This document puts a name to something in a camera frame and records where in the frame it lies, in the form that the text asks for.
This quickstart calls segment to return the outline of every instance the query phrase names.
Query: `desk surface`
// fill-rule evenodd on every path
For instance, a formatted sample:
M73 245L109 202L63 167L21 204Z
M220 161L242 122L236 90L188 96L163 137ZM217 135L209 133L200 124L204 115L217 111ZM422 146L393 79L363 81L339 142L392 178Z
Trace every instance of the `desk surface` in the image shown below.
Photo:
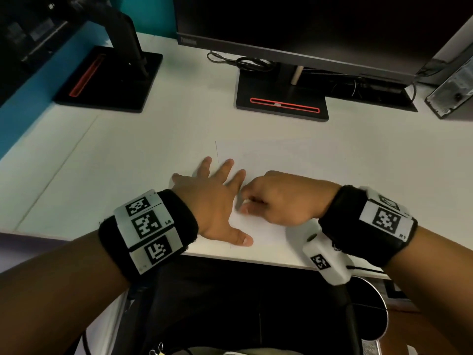
M473 124L437 119L423 103L429 89L419 89L418 113L332 98L327 123L241 111L234 107L236 68L210 63L205 50L172 39L141 35L141 40L144 51L164 55L143 113L88 110L97 115L92 125L18 231L79 237L117 205L150 188L168 188L172 173L190 175L205 156L216 160L218 140L323 132L350 155L353 184L382 191L407 205L421 225L473 249ZM304 266L284 245L240 248L199 237L188 253ZM356 265L371 267L362 260Z

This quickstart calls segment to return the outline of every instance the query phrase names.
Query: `lenovo logo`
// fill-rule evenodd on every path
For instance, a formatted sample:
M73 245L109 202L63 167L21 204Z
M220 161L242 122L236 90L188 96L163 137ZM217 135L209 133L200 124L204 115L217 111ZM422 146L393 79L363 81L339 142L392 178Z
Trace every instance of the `lenovo logo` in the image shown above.
M181 37L181 42L187 45L197 46L197 41L190 38Z

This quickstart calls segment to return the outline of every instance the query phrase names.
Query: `monitor arm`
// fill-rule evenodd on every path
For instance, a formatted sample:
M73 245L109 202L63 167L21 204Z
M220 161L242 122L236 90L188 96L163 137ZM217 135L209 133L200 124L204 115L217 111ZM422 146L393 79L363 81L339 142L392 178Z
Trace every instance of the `monitor arm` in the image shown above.
M125 67L133 75L148 78L146 58L141 51L132 19L110 5L109 0L66 0L69 7L94 23L102 25Z

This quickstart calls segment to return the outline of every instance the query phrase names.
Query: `white paper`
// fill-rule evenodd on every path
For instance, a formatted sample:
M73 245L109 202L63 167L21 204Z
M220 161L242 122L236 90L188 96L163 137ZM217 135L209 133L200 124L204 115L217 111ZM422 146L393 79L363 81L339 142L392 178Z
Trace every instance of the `white paper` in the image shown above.
M336 139L322 136L316 139L282 141L218 141L219 163L232 158L235 165L229 179L239 169L246 170L244 185L263 176L269 170L326 179L342 185L350 184L346 156ZM269 224L266 220L242 215L234 209L230 225L251 235L257 243L286 243L285 227Z

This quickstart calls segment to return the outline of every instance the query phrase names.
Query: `red stripe on monitor base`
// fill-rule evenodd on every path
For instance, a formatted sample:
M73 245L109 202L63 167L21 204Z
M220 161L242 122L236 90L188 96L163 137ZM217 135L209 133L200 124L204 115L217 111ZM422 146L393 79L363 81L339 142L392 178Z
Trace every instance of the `red stripe on monitor base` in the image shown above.
M100 53L99 55L97 55L97 58L94 60L94 62L92 62L87 71L85 71L79 82L74 86L72 91L69 92L70 97L78 97L80 95L80 93L84 90L94 73L97 71L98 67L102 64L105 57L106 55L104 53Z
M288 109L292 109L292 110L296 110L296 111L320 113L320 109L317 108L317 107L295 105L293 103L287 103L287 102L270 101L270 100L262 99L262 98L251 97L250 102L251 103L256 103L258 105L265 105L265 106L272 106L272 107L279 107L279 108L288 108Z

